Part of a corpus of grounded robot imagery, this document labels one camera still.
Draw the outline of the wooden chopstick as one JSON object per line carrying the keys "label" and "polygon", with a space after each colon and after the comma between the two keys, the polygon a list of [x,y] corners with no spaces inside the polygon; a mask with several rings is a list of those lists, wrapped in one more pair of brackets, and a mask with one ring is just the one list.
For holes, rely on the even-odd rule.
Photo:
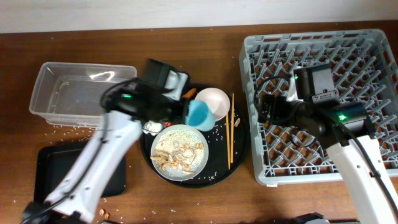
{"label": "wooden chopstick", "polygon": [[231,102],[231,139],[230,139],[230,159],[232,164],[234,162],[233,152],[234,152],[234,93],[232,94],[232,102]]}
{"label": "wooden chopstick", "polygon": [[227,112],[225,118],[226,118],[226,144],[227,144],[228,170],[230,170],[231,158],[230,158],[229,114],[228,114],[228,112]]}

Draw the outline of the light blue cup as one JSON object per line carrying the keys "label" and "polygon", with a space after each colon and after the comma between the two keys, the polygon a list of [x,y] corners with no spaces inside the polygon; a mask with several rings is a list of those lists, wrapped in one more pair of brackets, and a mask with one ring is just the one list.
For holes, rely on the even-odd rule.
{"label": "light blue cup", "polygon": [[210,131],[215,125],[215,117],[204,101],[192,100],[188,104],[185,124],[199,131]]}

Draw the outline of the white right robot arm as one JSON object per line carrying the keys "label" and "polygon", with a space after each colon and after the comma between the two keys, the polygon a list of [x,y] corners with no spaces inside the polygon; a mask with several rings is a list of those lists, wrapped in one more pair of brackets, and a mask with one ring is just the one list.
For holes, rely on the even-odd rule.
{"label": "white right robot arm", "polygon": [[397,192],[383,164],[376,129],[360,102],[341,103],[329,65],[296,68],[287,96],[254,90],[257,120],[314,136],[353,199],[361,223],[397,223]]}

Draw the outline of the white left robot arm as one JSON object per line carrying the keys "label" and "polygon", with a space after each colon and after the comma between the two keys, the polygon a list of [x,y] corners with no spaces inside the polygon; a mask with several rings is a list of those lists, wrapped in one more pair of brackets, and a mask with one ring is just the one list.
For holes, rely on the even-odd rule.
{"label": "white left robot arm", "polygon": [[29,203],[23,223],[91,223],[99,200],[117,166],[140,138],[148,121],[181,121],[187,107],[180,100],[188,79],[133,78],[103,92],[100,127],[67,175],[44,203]]}

